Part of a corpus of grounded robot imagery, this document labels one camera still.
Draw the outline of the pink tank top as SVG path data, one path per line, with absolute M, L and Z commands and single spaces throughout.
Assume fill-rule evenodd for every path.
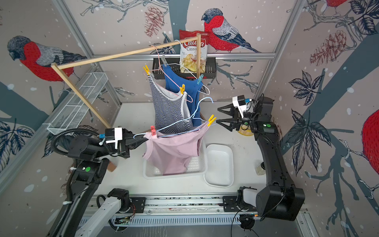
M 162 175 L 176 175 L 186 172 L 193 157 L 200 155 L 202 140 L 208 129 L 209 122 L 196 127 L 188 133 L 166 136 L 151 132 L 144 135 L 147 149 L 143 158 L 157 168 Z

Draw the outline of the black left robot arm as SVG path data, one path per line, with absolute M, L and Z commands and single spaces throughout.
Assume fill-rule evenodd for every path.
M 128 190 L 114 188 L 107 196 L 99 195 L 97 211 L 80 226 L 87 206 L 111 164 L 107 157 L 127 159 L 130 150 L 145 143 L 146 138 L 121 127 L 108 128 L 104 134 L 87 128 L 73 128 L 52 136 L 50 141 L 51 150 L 73 159 L 74 166 L 66 183 L 67 198 L 47 236 L 95 237 L 112 222 L 115 214 L 126 215 L 132 220 L 136 214 L 144 212 L 146 198 L 132 198 Z

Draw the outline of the red clothespin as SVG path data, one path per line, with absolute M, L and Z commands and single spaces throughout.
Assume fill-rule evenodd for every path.
M 151 133 L 152 133 L 152 136 L 157 135 L 157 130 L 156 130 L 156 127 L 154 125 L 151 126 Z

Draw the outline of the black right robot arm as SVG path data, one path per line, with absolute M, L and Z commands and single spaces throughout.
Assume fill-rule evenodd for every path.
M 246 126 L 254 134 L 262 153 L 266 186 L 260 191 L 240 187 L 237 207 L 240 210 L 254 207 L 261 218 L 294 221 L 306 196 L 303 189 L 295 186 L 286 168 L 280 152 L 279 132 L 271 122 L 272 108 L 273 99 L 263 95 L 257 101 L 237 96 L 231 104 L 217 109 L 230 118 L 218 119 L 216 123 L 229 131 L 238 131 L 241 126 Z

